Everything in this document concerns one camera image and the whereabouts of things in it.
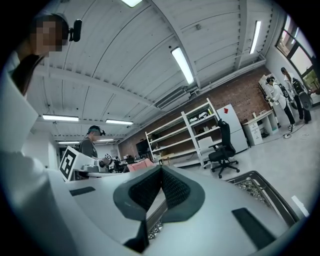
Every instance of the dark t-shirt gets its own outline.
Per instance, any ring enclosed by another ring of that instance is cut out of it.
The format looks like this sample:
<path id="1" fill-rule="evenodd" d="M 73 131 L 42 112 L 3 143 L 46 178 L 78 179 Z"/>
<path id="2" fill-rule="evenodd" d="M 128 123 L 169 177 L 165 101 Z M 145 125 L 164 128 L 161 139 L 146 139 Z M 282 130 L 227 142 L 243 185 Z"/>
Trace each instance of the dark t-shirt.
<path id="1" fill-rule="evenodd" d="M 84 138 L 83 141 L 81 141 L 79 148 L 82 154 L 91 158 L 98 158 L 96 147 L 89 138 Z"/>

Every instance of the brick wall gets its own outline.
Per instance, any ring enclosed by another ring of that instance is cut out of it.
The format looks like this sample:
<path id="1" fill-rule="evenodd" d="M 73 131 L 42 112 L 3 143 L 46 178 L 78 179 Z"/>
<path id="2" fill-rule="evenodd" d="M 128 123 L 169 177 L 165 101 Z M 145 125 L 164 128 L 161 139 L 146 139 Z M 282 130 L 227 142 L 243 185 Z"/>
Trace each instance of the brick wall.
<path id="1" fill-rule="evenodd" d="M 154 129 L 170 122 L 171 120 L 179 117 L 182 111 L 188 112 L 206 102 L 206 98 L 209 98 L 213 107 L 218 110 L 228 104 L 231 104 L 239 118 L 240 123 L 245 123 L 247 120 L 253 118 L 252 113 L 255 112 L 257 115 L 263 110 L 269 110 L 269 105 L 265 102 L 263 95 L 259 89 L 259 79 L 263 75 L 270 74 L 270 71 L 265 67 L 259 67 L 248 73 L 236 77 L 235 79 L 214 88 L 203 95 L 193 99 L 184 106 L 179 107 L 175 111 L 165 115 L 161 119 L 153 122 L 152 124 L 145 127 L 143 130 L 134 134 L 130 138 L 120 143 L 119 151 L 121 157 L 129 154 L 132 156 L 138 155 L 136 144 L 141 139 L 146 138 L 145 132 L 149 133 Z M 180 133 L 175 136 L 176 140 L 180 141 L 180 136 L 184 136 L 184 133 Z M 174 151 L 187 150 L 193 147 L 191 141 L 181 143 L 175 146 Z"/>

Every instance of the window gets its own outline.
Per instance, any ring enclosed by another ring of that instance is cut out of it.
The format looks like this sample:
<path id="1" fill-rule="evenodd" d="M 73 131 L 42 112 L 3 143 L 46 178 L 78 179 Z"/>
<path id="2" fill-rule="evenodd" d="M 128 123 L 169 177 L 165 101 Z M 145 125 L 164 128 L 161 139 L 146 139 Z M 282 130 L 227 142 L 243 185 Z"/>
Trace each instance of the window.
<path id="1" fill-rule="evenodd" d="M 307 89 L 314 91 L 320 88 L 313 65 L 316 61 L 315 54 L 304 34 L 289 15 L 286 17 L 283 31 L 276 47 L 292 64 L 303 79 Z"/>

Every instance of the white chair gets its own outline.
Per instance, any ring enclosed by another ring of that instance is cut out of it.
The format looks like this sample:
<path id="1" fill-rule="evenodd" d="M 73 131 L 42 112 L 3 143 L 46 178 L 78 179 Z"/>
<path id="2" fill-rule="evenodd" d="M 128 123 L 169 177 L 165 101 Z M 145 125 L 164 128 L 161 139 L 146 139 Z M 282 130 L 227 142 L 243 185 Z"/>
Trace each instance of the white chair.
<path id="1" fill-rule="evenodd" d="M 213 147 L 210 147 L 213 144 L 214 144 L 214 141 L 212 140 L 211 137 L 205 137 L 198 140 L 202 162 L 208 161 L 205 165 L 203 165 L 204 169 L 206 169 L 208 165 L 210 165 L 210 168 L 213 168 L 213 162 L 209 161 L 209 154 L 212 152 L 215 152 Z"/>

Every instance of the desk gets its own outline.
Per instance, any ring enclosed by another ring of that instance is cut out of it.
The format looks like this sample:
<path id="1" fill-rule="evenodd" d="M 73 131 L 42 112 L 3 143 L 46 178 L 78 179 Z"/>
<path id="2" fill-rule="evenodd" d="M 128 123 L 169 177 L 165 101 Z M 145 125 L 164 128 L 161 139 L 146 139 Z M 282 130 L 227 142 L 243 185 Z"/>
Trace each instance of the desk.
<path id="1" fill-rule="evenodd" d="M 269 110 L 243 124 L 243 129 L 250 142 L 250 145 L 259 145 L 263 143 L 260 128 L 257 124 L 257 122 L 260 120 L 262 121 L 263 127 L 268 134 L 274 135 L 275 133 L 279 132 L 274 112 Z"/>

